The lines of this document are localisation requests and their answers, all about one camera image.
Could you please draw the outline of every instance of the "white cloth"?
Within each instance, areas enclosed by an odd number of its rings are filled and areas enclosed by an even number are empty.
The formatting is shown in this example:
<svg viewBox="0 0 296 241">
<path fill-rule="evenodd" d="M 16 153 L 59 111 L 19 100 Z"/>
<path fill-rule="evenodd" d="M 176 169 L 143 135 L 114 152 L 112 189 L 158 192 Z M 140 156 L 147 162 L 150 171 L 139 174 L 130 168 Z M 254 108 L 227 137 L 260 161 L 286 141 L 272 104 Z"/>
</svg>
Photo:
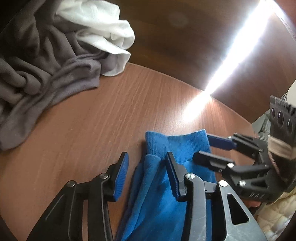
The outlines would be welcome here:
<svg viewBox="0 0 296 241">
<path fill-rule="evenodd" d="M 76 32 L 78 40 L 100 50 L 118 55 L 116 67 L 104 73 L 121 73 L 131 54 L 126 51 L 135 41 L 135 34 L 126 20 L 119 20 L 119 7 L 101 0 L 63 0 L 56 14 L 87 28 Z"/>
</svg>

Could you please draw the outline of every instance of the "black bracket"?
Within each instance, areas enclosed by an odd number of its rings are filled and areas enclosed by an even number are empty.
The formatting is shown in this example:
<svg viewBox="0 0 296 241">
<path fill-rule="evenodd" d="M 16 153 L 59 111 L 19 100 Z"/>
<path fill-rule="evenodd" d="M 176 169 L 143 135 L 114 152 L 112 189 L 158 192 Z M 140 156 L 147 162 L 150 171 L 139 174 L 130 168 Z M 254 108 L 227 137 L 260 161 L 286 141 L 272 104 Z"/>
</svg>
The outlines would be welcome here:
<svg viewBox="0 0 296 241">
<path fill-rule="evenodd" d="M 27 241 L 82 241 L 83 201 L 88 200 L 89 241 L 112 241 L 107 202 L 121 196 L 128 170 L 128 154 L 92 181 L 68 181 L 44 211 Z"/>
<path fill-rule="evenodd" d="M 203 151 L 193 155 L 193 162 L 222 173 L 222 177 L 241 198 L 274 202 L 286 190 L 285 183 L 280 179 L 269 159 L 265 141 L 237 133 L 228 138 L 215 138 L 219 139 L 219 142 L 215 142 L 215 147 L 226 149 L 224 143 L 229 145 L 231 141 L 232 149 L 254 159 L 254 164 L 236 166 L 232 159 Z M 226 150 L 231 150 L 231 146 L 229 145 Z"/>
<path fill-rule="evenodd" d="M 165 163 L 173 196 L 179 202 L 187 201 L 182 241 L 206 240 L 206 199 L 212 205 L 213 241 L 267 241 L 248 208 L 226 181 L 204 182 L 177 164 L 171 152 L 167 153 Z"/>
</svg>

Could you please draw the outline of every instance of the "wooden table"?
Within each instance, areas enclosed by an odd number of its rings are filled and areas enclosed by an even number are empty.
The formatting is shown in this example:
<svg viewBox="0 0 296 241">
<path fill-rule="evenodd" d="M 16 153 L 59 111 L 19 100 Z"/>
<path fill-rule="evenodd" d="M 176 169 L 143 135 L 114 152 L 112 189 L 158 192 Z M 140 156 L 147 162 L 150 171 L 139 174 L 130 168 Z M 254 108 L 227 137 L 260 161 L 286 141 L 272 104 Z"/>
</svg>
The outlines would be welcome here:
<svg viewBox="0 0 296 241">
<path fill-rule="evenodd" d="M 1 216 L 19 241 L 26 240 L 68 180 L 90 181 L 127 151 L 130 166 L 123 196 L 109 204 L 115 233 L 132 173 L 145 147 L 146 131 L 180 135 L 205 128 L 220 136 L 253 134 L 249 122 L 215 99 L 203 110 L 199 108 L 195 119 L 184 119 L 187 106 L 201 91 L 154 70 L 128 64 L 124 73 L 100 81 L 97 89 L 46 111 L 25 143 L 1 153 Z M 235 152 L 214 152 L 239 164 L 249 162 Z"/>
</svg>

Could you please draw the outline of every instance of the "cloth pile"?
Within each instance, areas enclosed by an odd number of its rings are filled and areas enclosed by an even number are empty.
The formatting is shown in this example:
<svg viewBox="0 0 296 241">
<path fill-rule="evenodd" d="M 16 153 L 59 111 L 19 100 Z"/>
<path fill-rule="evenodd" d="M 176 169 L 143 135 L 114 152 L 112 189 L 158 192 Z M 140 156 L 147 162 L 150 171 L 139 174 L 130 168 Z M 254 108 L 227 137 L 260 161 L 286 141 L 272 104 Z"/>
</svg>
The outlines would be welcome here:
<svg viewBox="0 0 296 241">
<path fill-rule="evenodd" d="M 28 137 L 41 113 L 124 70 L 134 42 L 117 5 L 31 0 L 0 34 L 0 150 Z"/>
<path fill-rule="evenodd" d="M 186 202 L 179 203 L 172 195 L 165 155 L 171 151 L 179 164 L 204 181 L 216 183 L 214 172 L 195 165 L 193 154 L 210 152 L 205 130 L 183 136 L 165 136 L 146 132 L 147 155 L 137 166 L 128 201 L 128 208 L 117 230 L 116 241 L 180 241 Z M 206 240 L 211 240 L 211 206 L 207 200 Z"/>
</svg>

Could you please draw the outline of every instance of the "brown wall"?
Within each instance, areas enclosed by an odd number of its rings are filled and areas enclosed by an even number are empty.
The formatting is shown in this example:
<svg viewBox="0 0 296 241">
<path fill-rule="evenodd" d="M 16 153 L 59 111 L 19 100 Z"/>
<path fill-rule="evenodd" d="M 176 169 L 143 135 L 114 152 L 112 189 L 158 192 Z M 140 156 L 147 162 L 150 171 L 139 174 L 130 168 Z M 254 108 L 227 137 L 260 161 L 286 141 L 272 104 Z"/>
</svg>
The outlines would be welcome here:
<svg viewBox="0 0 296 241">
<path fill-rule="evenodd" d="M 296 26 L 296 0 L 276 0 L 276 2 Z"/>
</svg>

